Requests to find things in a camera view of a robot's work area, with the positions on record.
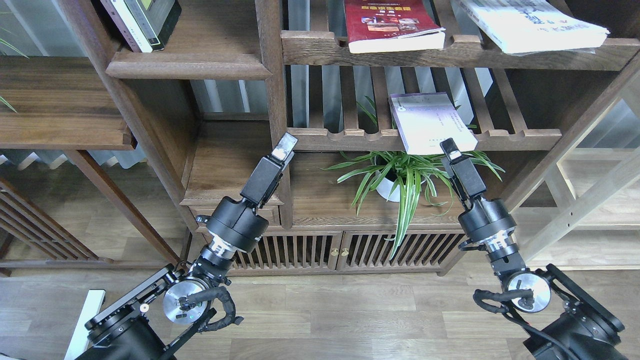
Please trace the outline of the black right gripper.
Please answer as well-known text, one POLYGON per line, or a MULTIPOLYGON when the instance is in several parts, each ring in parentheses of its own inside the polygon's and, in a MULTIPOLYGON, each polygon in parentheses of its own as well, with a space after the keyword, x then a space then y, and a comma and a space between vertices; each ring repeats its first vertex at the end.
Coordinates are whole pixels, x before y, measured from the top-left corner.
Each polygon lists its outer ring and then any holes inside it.
POLYGON ((439 146, 446 157, 442 164, 465 209, 458 216, 458 221, 469 239, 468 243, 484 247, 512 244, 510 236, 516 223, 501 199, 488 200, 484 197, 487 188, 471 158, 460 152, 452 137, 439 146))

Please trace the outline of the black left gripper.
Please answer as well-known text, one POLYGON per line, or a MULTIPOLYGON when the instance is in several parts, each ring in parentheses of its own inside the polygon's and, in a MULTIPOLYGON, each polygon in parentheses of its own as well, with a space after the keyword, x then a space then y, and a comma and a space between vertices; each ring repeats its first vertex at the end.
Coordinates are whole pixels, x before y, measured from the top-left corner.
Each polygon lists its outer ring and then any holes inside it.
POLYGON ((293 158, 297 142, 297 137, 285 132, 270 156, 260 159, 240 192, 239 201, 224 196, 210 216, 196 217, 196 221, 204 223, 214 237, 211 251, 226 254, 251 252, 255 248, 269 224, 267 219, 258 215, 258 209, 274 193, 282 177, 284 162, 293 158))

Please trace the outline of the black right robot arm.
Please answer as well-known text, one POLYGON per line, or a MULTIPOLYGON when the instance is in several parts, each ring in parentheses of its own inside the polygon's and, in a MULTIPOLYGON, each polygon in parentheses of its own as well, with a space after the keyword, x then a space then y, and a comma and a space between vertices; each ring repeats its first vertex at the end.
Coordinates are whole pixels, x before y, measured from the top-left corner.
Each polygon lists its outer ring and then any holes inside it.
POLYGON ((617 350, 625 326, 557 266, 529 269, 512 239, 516 223, 501 199, 486 199, 487 188, 469 155, 454 139, 441 142, 442 164, 464 212, 458 216, 467 240, 462 251, 485 251, 501 292, 477 289, 473 300, 480 308, 498 313, 521 326, 529 337, 525 348, 537 360, 623 360, 617 350), (553 294, 563 312, 544 329, 530 325, 522 315, 547 309, 553 294))

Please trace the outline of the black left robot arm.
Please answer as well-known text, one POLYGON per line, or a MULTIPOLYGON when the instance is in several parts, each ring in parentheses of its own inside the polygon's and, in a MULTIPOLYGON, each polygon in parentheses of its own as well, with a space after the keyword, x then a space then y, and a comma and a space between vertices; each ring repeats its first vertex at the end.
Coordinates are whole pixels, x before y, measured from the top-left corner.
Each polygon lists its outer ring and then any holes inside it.
POLYGON ((297 138, 285 133, 274 150, 260 159, 240 192, 240 200, 226 196, 210 216, 199 215, 212 235, 188 271, 167 265, 87 321, 90 347, 80 360, 173 360, 194 334, 239 325, 236 305, 227 286, 227 272, 237 252, 256 248, 269 222, 258 214, 268 202, 294 156, 297 138), (170 322, 186 325, 165 344, 151 328, 147 312, 162 298, 170 322))

